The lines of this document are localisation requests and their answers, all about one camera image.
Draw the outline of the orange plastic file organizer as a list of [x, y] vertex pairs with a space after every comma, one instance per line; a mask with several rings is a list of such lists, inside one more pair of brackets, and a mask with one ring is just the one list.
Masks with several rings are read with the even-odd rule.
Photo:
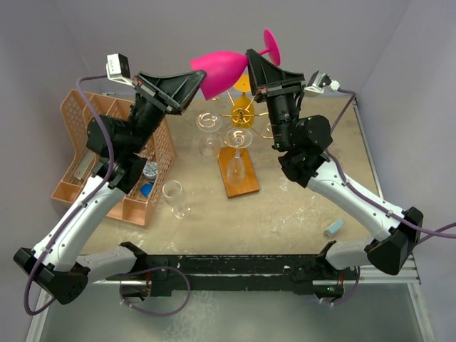
[[[130, 114], [130, 106], [133, 104], [131, 100], [90, 92], [86, 92], [85, 95], [98, 113], [102, 115], [126, 119]], [[74, 172], [83, 156], [89, 151], [86, 147], [86, 130], [93, 115], [76, 89], [73, 89], [62, 102], [61, 113], [73, 144], [74, 158], [51, 197], [70, 207], [85, 186], [90, 172], [98, 161], [98, 156], [94, 154], [90, 171], [85, 176], [85, 179], [82, 181], [77, 180], [74, 177]], [[119, 201], [109, 211], [107, 216], [124, 223], [147, 227], [161, 197], [162, 186], [166, 183], [172, 162], [176, 157], [175, 146], [166, 120], [161, 122], [159, 128], [154, 132], [140, 153], [140, 156], [158, 164], [158, 175], [154, 181], [152, 192], [149, 197], [141, 195], [140, 188], [147, 183], [147, 179], [144, 175], [141, 175], [130, 193]]]

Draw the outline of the light blue small box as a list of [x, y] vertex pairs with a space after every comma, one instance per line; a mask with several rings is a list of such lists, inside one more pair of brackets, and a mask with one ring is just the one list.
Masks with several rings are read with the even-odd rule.
[[338, 219], [325, 229], [325, 235], [327, 237], [332, 237], [333, 235], [337, 234], [343, 226], [344, 221], [342, 219]]

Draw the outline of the clear champagne flute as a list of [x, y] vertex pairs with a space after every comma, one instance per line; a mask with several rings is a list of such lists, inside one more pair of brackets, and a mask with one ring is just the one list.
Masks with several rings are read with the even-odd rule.
[[241, 149], [237, 148], [227, 168], [227, 181], [235, 187], [240, 186], [244, 182], [244, 178], [245, 165], [241, 156]]

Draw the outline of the small clear glass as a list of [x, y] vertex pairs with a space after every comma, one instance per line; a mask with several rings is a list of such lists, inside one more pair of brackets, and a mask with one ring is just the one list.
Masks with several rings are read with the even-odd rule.
[[224, 142], [227, 146], [233, 148], [247, 148], [253, 140], [252, 133], [246, 128], [231, 128], [224, 136]]

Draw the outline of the pink plastic wine glass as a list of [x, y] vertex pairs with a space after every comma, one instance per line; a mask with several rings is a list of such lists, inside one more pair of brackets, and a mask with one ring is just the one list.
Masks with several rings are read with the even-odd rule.
[[230, 89], [239, 80], [247, 65], [247, 54], [233, 51], [215, 51], [190, 61], [192, 70], [206, 73], [200, 84], [206, 100]]

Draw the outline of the round white blue tin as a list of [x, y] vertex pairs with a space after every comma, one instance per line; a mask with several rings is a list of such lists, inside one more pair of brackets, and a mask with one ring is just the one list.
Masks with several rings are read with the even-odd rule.
[[142, 170], [142, 173], [147, 180], [149, 180], [149, 181], [155, 180], [158, 175], [158, 164], [155, 161], [146, 162], [146, 164]]

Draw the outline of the silver red tube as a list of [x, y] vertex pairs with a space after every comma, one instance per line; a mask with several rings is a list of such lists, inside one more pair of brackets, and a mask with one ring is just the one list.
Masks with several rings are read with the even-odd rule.
[[90, 171], [90, 166], [92, 165], [94, 159], [94, 153], [92, 151], [88, 151], [81, 161], [79, 162], [75, 172], [74, 172], [74, 177], [77, 180], [84, 180], [88, 172]]

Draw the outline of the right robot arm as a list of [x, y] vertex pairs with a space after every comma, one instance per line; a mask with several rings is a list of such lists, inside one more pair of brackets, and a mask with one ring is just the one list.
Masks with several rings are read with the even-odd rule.
[[338, 92], [339, 82], [320, 71], [307, 81], [303, 74], [284, 71], [253, 49], [247, 51], [247, 67], [254, 100], [266, 103], [272, 147], [282, 154], [282, 172], [336, 204], [370, 234], [366, 239], [328, 243], [316, 263], [318, 273], [332, 279], [350, 266], [371, 264], [385, 274], [399, 274], [418, 244], [422, 212], [391, 204], [350, 178], [328, 151], [333, 142], [328, 119], [300, 116], [305, 95], [320, 95], [326, 89]]

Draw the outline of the blue cap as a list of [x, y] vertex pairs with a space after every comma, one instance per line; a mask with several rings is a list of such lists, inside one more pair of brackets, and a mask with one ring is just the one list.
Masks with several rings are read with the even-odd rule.
[[149, 197], [150, 193], [152, 192], [152, 189], [153, 185], [150, 183], [146, 183], [140, 188], [140, 193], [144, 197]]

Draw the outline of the clear glass left front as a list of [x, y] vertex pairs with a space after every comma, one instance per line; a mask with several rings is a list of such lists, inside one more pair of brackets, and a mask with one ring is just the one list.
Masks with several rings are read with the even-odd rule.
[[170, 180], [162, 186], [162, 194], [176, 219], [185, 219], [190, 215], [183, 186], [177, 180]]

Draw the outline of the yellow plastic wine glass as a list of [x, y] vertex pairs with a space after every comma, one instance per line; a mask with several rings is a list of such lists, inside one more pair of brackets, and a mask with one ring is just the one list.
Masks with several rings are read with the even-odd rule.
[[254, 124], [255, 109], [253, 99], [247, 93], [251, 91], [249, 76], [243, 74], [233, 85], [240, 96], [232, 101], [231, 122], [234, 127], [250, 128]]

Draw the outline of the clear wine glass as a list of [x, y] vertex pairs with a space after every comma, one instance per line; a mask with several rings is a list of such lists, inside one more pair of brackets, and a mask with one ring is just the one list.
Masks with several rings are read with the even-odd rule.
[[215, 113], [202, 113], [196, 119], [197, 127], [204, 133], [199, 140], [199, 152], [202, 155], [218, 157], [221, 149], [217, 131], [222, 126], [222, 119]]

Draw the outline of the black table front rail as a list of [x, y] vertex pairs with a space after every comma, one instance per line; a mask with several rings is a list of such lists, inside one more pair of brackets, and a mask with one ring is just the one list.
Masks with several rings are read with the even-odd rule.
[[327, 260], [334, 242], [319, 254], [283, 255], [151, 255], [130, 242], [121, 245], [134, 260], [125, 271], [102, 270], [95, 281], [144, 281], [150, 279], [151, 296], [173, 291], [286, 291], [297, 295], [341, 298], [343, 281], [367, 284], [418, 283], [415, 262], [405, 260], [402, 269], [384, 271], [360, 262], [336, 269]]

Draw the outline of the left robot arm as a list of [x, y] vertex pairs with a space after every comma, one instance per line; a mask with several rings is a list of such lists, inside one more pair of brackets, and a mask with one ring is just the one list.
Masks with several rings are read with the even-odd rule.
[[206, 72], [190, 71], [175, 76], [152, 76], [139, 72], [105, 72], [81, 77], [107, 78], [135, 89], [135, 101], [126, 119], [101, 115], [93, 110], [87, 128], [87, 148], [98, 157], [94, 171], [80, 195], [56, 226], [34, 247], [20, 248], [14, 262], [27, 275], [23, 301], [26, 313], [32, 284], [39, 285], [52, 299], [68, 304], [95, 281], [126, 274], [130, 279], [144, 276], [146, 261], [141, 250], [129, 242], [110, 252], [82, 256], [81, 250], [107, 213], [136, 185], [146, 159], [140, 152], [167, 114], [179, 115], [187, 109], [200, 89]]

